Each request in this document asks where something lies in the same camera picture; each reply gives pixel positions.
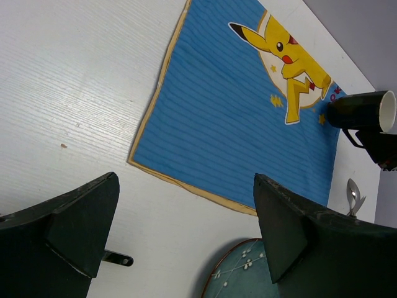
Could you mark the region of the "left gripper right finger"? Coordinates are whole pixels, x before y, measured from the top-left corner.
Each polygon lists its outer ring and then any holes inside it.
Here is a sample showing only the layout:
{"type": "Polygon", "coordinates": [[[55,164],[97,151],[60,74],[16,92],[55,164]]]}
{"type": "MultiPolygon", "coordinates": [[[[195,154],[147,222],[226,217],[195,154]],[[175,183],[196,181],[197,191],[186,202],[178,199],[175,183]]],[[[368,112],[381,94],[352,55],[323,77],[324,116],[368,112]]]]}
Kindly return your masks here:
{"type": "Polygon", "coordinates": [[[282,297],[395,297],[396,229],[317,204],[264,174],[254,202],[282,297]]]}

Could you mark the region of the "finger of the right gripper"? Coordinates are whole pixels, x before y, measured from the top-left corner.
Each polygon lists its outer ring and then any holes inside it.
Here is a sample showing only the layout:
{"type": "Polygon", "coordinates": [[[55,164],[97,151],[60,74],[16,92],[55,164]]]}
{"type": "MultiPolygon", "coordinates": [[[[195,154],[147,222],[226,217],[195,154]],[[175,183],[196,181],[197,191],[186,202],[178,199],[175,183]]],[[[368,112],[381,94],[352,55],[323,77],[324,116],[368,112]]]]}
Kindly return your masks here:
{"type": "Polygon", "coordinates": [[[365,149],[382,171],[396,171],[396,134],[358,130],[358,144],[347,129],[342,131],[353,146],[365,149]]]}

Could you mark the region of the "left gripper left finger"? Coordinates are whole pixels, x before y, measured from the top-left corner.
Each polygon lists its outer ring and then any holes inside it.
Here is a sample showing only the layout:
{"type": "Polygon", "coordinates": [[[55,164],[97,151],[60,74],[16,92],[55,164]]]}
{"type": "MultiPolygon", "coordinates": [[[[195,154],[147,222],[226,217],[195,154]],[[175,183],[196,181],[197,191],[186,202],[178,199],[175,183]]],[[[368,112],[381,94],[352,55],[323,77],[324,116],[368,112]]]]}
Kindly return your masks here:
{"type": "Polygon", "coordinates": [[[120,185],[106,173],[1,217],[1,297],[86,297],[105,252],[120,185]]]}

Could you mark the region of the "dark blue paper cup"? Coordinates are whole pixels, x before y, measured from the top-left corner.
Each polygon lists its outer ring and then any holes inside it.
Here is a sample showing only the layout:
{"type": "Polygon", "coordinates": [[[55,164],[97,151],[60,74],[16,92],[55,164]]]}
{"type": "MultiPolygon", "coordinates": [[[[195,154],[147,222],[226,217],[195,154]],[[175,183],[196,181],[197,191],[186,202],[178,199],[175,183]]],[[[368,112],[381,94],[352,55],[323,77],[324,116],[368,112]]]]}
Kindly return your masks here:
{"type": "Polygon", "coordinates": [[[327,118],[339,129],[387,133],[396,120],[396,96],[393,91],[344,96],[328,105],[327,118]]]}

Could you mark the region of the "blue pikachu placemat cloth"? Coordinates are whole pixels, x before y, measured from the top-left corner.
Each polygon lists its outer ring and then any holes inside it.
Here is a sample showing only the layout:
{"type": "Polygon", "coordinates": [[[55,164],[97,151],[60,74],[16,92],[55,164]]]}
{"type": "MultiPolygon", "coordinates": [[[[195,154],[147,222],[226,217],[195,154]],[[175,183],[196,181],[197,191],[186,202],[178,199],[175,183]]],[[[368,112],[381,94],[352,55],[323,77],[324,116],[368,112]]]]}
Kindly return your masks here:
{"type": "Polygon", "coordinates": [[[187,1],[128,161],[242,213],[257,173],[327,205],[343,95],[259,1],[187,1]]]}

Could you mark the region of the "teal ceramic plate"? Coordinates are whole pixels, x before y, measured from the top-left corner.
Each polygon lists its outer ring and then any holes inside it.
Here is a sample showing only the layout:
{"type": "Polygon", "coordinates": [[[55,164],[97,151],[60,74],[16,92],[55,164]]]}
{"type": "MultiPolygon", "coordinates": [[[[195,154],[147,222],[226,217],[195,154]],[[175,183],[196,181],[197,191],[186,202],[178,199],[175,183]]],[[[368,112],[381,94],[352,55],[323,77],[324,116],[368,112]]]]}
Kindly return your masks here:
{"type": "Polygon", "coordinates": [[[202,297],[216,298],[279,296],[260,238],[245,240],[230,249],[209,275],[202,292],[202,297]]]}

